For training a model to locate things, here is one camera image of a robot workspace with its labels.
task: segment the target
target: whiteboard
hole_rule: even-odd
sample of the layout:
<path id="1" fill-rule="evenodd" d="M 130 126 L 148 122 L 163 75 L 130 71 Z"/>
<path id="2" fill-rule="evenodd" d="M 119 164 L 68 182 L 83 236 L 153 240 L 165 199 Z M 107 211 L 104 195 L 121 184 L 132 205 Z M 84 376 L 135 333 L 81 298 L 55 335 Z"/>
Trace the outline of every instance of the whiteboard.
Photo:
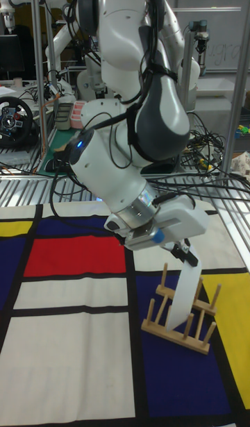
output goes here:
<path id="1" fill-rule="evenodd" d="M 178 8 L 241 7 L 240 12 L 178 12 L 181 30 L 189 21 L 208 21 L 210 41 L 206 52 L 206 67 L 210 71 L 235 71 L 250 0 L 178 0 Z"/>

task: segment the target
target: mondrian pattern mat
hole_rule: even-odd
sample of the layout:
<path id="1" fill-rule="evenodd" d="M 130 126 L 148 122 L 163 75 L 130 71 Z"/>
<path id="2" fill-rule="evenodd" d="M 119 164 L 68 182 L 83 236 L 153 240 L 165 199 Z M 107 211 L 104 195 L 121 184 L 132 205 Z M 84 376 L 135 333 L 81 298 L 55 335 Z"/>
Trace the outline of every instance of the mondrian pattern mat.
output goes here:
<path id="1" fill-rule="evenodd" d="M 208 356 L 141 331 L 164 263 L 172 288 L 182 264 L 158 247 L 124 249 L 103 229 L 103 203 L 58 204 L 71 226 L 49 205 L 0 210 L 1 427 L 249 425 L 250 276 L 199 205 L 210 214 L 192 238 L 202 299 L 222 284 Z"/>

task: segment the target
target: steering wheel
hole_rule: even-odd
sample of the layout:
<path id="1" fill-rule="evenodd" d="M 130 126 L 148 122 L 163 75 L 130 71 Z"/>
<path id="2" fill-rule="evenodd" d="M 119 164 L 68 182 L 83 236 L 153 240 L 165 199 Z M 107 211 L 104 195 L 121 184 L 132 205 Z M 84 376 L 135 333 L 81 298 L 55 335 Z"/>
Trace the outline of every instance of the steering wheel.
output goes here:
<path id="1" fill-rule="evenodd" d="M 25 143 L 33 122 L 28 105 L 17 97 L 0 97 L 0 114 L 0 147 L 17 148 Z"/>

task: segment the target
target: blue rectangle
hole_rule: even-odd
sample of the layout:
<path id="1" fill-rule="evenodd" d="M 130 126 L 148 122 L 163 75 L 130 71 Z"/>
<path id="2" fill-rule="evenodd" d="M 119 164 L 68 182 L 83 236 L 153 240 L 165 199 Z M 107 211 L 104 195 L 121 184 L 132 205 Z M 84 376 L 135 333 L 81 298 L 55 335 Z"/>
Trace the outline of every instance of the blue rectangle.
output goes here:
<path id="1" fill-rule="evenodd" d="M 177 276 L 167 277 L 166 286 L 175 289 L 177 280 Z M 136 284 L 140 323 L 147 316 L 151 298 L 156 300 L 154 320 L 163 301 L 156 294 L 160 277 L 137 276 Z M 196 314 L 191 335 L 195 333 L 198 318 L 199 314 Z M 207 328 L 203 324 L 200 338 L 203 339 L 206 333 Z M 208 355 L 203 355 L 144 331 L 141 336 L 151 417 L 231 413 L 212 347 Z"/>
<path id="2" fill-rule="evenodd" d="M 110 231 L 104 229 L 103 225 L 107 217 L 71 218 L 66 222 L 59 219 L 42 219 L 37 228 L 37 235 L 96 235 L 106 237 L 112 235 Z"/>
<path id="3" fill-rule="evenodd" d="M 25 241 L 24 237 L 0 241 L 0 310 L 3 309 L 10 292 L 10 287 L 24 250 Z"/>

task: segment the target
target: wooden peg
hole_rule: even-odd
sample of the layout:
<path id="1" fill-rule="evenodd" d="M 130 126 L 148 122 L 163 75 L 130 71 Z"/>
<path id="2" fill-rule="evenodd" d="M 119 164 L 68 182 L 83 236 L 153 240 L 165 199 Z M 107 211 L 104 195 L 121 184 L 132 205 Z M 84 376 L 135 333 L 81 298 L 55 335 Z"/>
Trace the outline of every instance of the wooden peg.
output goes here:
<path id="1" fill-rule="evenodd" d="M 201 292 L 201 287 L 202 287 L 202 282 L 203 282 L 203 277 L 200 277 L 198 285 L 197 285 L 197 290 L 194 296 L 194 302 L 197 301 L 197 299 L 199 298 L 199 294 Z"/>
<path id="2" fill-rule="evenodd" d="M 160 283 L 160 288 L 164 288 L 165 281 L 166 281 L 166 275 L 167 275 L 167 263 L 164 264 L 163 272 L 162 272 L 162 280 Z"/>
<path id="3" fill-rule="evenodd" d="M 187 325 L 185 327 L 183 339 L 187 339 L 187 337 L 188 337 L 188 333 L 190 332 L 193 318 L 194 318 L 194 314 L 190 313 L 190 315 L 187 318 Z"/>
<path id="4" fill-rule="evenodd" d="M 195 337 L 194 337 L 195 339 L 199 339 L 199 336 L 201 334 L 201 327 L 202 327 L 204 316 L 205 316 L 205 310 L 201 310 L 201 314 L 200 314 L 200 317 L 199 317 L 199 322 L 198 322 L 198 325 L 197 325 L 197 331 L 196 331 Z"/>
<path id="5" fill-rule="evenodd" d="M 210 308 L 214 308 L 214 307 L 215 307 L 216 300 L 218 299 L 219 292 L 220 292 L 221 288 L 222 288 L 222 284 L 221 284 L 221 283 L 218 283 L 218 285 L 217 285 L 217 289 L 216 289 L 216 292 L 215 292 L 215 295 L 214 295 L 213 300 L 212 300 L 212 303 L 211 303 L 211 305 L 210 305 Z"/>
<path id="6" fill-rule="evenodd" d="M 165 328 L 167 328 L 167 322 L 169 320 L 169 315 L 170 315 L 171 308 L 172 308 L 172 305 L 169 305 L 169 309 L 167 311 L 167 318 L 166 318 L 166 322 L 165 322 Z"/>
<path id="7" fill-rule="evenodd" d="M 151 321 L 151 318 L 152 318 L 154 303 L 155 303 L 154 299 L 150 300 L 149 311 L 147 314 L 147 325 L 149 325 L 149 322 Z"/>
<path id="8" fill-rule="evenodd" d="M 166 305 L 166 303 L 167 303 L 167 299 L 168 299 L 168 295 L 166 294 L 166 295 L 164 296 L 164 299 L 163 299 L 163 301 L 162 301 L 162 304 L 161 304 L 161 306 L 160 306 L 160 309 L 159 309 L 159 311 L 158 311 L 158 313 L 157 313 L 156 320 L 155 320 L 155 323 L 156 323 L 156 324 L 158 324 L 158 322 L 160 321 L 160 317 L 161 317 L 161 315 L 162 315 L 162 313 L 163 313 L 163 310 L 164 310 L 164 308 L 165 308 L 165 305 Z"/>
<path id="9" fill-rule="evenodd" d="M 210 325 L 210 327 L 209 327 L 209 329 L 208 329 L 208 332 L 207 332 L 207 334 L 205 336 L 205 339 L 203 341 L 202 347 L 205 347 L 207 345 L 209 339 L 211 338 L 211 336 L 213 334 L 213 331 L 214 331 L 215 327 L 216 327 L 216 322 L 212 322 L 211 325 Z"/>

